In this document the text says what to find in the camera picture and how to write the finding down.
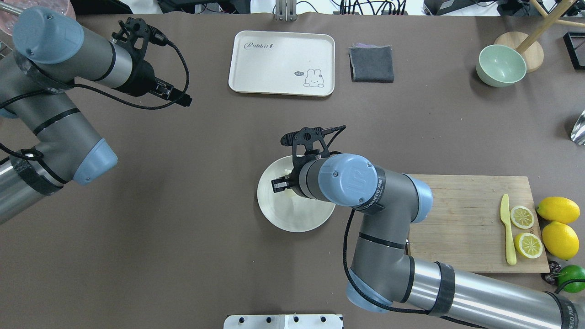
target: yellow knife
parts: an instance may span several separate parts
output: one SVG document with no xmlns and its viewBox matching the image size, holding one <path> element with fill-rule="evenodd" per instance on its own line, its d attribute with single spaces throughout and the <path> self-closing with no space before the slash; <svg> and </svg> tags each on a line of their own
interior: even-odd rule
<svg viewBox="0 0 585 329">
<path fill-rule="evenodd" d="M 514 241 L 512 240 L 512 226 L 510 226 L 510 201 L 508 194 L 502 196 L 502 203 L 500 204 L 500 219 L 506 227 L 506 262 L 510 265 L 516 265 L 516 250 L 514 249 Z"/>
</svg>

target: robotic arm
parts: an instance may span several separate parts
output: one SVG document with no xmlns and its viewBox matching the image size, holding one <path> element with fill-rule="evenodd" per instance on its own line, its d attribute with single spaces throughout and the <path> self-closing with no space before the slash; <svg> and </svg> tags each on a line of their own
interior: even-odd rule
<svg viewBox="0 0 585 329">
<path fill-rule="evenodd" d="M 88 184 L 117 164 L 105 139 L 65 95 L 72 87 L 92 88 L 74 84 L 74 78 L 132 96 L 149 92 L 170 101 L 160 107 L 142 107 L 147 109 L 175 102 L 189 106 L 191 97 L 185 93 L 187 85 L 179 91 L 154 76 L 144 60 L 148 43 L 178 49 L 142 19 L 120 21 L 121 31 L 109 42 L 47 8 L 20 11 L 0 2 L 0 10 L 20 15 L 13 35 L 16 50 L 0 61 L 0 104 L 6 104 L 0 105 L 0 115 L 20 118 L 40 141 L 33 149 L 8 151 L 11 155 L 0 160 L 2 224 L 68 181 Z M 137 49 L 139 39 L 143 43 Z"/>
<path fill-rule="evenodd" d="M 432 207 L 424 182 L 372 165 L 359 155 L 331 156 L 324 135 L 344 129 L 303 128 L 283 136 L 293 148 L 294 170 L 272 181 L 274 192 L 293 189 L 299 196 L 351 207 L 364 214 L 347 296 L 355 305 L 378 313 L 392 302 L 409 303 L 424 314 L 488 328 L 578 328 L 582 304 L 447 264 L 405 255 L 410 224 L 425 219 Z M 314 149 L 319 142 L 323 150 Z M 297 146 L 305 155 L 295 157 Z"/>
</svg>

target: gray cloth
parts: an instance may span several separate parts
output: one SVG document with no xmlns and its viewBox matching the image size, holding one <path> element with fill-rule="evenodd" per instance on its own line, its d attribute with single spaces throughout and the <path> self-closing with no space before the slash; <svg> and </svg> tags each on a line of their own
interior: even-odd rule
<svg viewBox="0 0 585 329">
<path fill-rule="evenodd" d="M 352 80 L 356 82 L 394 82 L 392 47 L 355 44 L 349 48 Z"/>
</svg>

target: wooden cutting board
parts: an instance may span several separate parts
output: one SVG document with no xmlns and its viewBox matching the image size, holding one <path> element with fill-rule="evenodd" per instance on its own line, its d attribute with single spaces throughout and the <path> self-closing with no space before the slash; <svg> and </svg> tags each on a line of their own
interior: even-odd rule
<svg viewBox="0 0 585 329">
<path fill-rule="evenodd" d="M 428 261 L 440 261 L 468 272 L 548 273 L 546 253 L 528 259 L 516 252 L 518 262 L 505 260 L 505 230 L 500 220 L 502 195 L 510 196 L 510 209 L 523 205 L 534 211 L 527 177 L 453 176 L 413 174 L 431 187 L 431 212 L 412 224 L 408 253 Z M 538 220 L 530 229 L 512 224 L 512 235 L 530 232 L 542 240 Z"/>
</svg>

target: green lime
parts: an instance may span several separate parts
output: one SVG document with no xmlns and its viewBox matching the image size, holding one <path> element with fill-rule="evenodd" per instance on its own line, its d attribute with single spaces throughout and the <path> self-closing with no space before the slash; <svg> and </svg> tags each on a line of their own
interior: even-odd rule
<svg viewBox="0 0 585 329">
<path fill-rule="evenodd" d="M 585 279 L 585 269 L 579 265 L 569 265 L 562 268 L 559 272 L 559 277 L 557 277 L 559 287 L 563 282 L 572 279 Z M 564 288 L 564 291 L 568 293 L 578 293 L 583 289 L 585 289 L 585 282 L 575 282 L 568 284 Z"/>
</svg>

